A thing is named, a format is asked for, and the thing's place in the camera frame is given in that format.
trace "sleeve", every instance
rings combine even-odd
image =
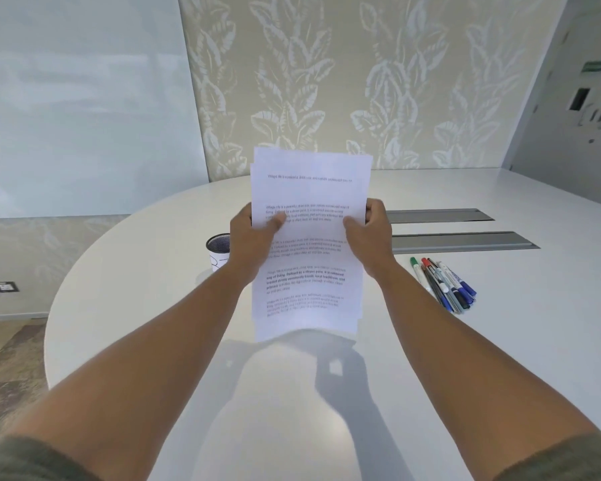
[[[0,481],[99,481],[80,464],[26,437],[0,439]]]
[[[601,433],[574,437],[536,453],[494,481],[601,481]]]

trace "white paper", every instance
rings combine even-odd
[[[365,221],[372,158],[257,149],[251,167],[252,223],[288,218],[252,285],[256,339],[318,328],[355,333],[363,267],[343,217]]]

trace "green marker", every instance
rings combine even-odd
[[[427,278],[425,277],[423,268],[421,268],[421,266],[418,264],[417,259],[414,257],[409,258],[409,264],[412,265],[412,268],[414,269],[414,273],[417,274],[417,280],[419,281],[419,283],[421,285],[423,285],[423,288],[426,291],[428,291],[430,294],[432,294],[433,297],[436,297],[434,295],[434,291],[432,290],[432,287],[429,286],[429,282],[427,281]]]

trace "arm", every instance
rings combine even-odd
[[[248,204],[232,219],[224,267],[64,379],[6,434],[43,441],[104,481],[148,477],[285,220],[252,229],[250,218]]]
[[[442,308],[392,254],[392,225],[370,199],[345,218],[352,251],[378,282],[403,351],[477,481],[565,439],[596,432],[577,408]]]

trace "writing on cup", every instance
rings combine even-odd
[[[229,259],[229,233],[217,234],[207,240],[211,270],[216,271]]]

